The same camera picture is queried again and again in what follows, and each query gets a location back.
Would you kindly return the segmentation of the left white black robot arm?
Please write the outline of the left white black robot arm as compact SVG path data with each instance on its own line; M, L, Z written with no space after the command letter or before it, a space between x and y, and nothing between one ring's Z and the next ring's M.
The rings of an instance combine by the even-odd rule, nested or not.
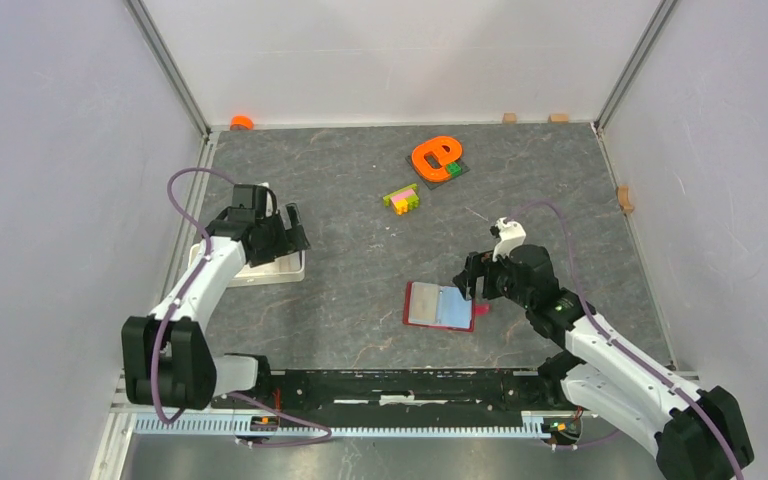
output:
M204 335L219 300L244 268L298 256L310 247L297 204L278 207L268 186L237 184L231 203L203 230L191 264L148 314L121 330L125 392L136 405L201 410L226 390L250 407L266 405L273 379L258 356L222 360Z

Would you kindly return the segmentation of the red card holder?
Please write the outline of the red card holder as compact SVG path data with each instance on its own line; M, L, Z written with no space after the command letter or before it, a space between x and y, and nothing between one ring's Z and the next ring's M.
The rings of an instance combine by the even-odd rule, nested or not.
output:
M473 332L477 317L490 312L488 304L465 300L457 287L408 282L402 323L456 332Z

